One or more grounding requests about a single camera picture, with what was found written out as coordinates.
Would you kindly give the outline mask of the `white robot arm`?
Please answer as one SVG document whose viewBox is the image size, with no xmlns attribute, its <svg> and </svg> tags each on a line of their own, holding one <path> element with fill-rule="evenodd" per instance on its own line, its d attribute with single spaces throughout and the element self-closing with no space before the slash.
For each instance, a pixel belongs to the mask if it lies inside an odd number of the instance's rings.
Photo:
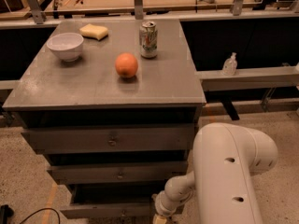
<svg viewBox="0 0 299 224">
<path fill-rule="evenodd" d="M 193 170 L 170 178 L 154 198 L 153 224 L 166 224 L 177 208 L 197 197 L 200 224 L 263 224 L 253 175 L 278 161 L 275 141 L 261 131 L 210 123 L 193 142 Z"/>
</svg>

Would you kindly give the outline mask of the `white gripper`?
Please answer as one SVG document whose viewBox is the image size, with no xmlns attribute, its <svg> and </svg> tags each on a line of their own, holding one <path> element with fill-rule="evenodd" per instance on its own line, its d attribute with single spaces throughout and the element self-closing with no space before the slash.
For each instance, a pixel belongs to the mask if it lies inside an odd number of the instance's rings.
<svg viewBox="0 0 299 224">
<path fill-rule="evenodd" d="M 155 201 L 155 209 L 158 214 L 153 217 L 152 224 L 166 224 L 166 217 L 172 216 L 177 211 L 178 201 L 171 200 L 164 191 L 158 195 L 152 194 L 151 199 Z"/>
</svg>

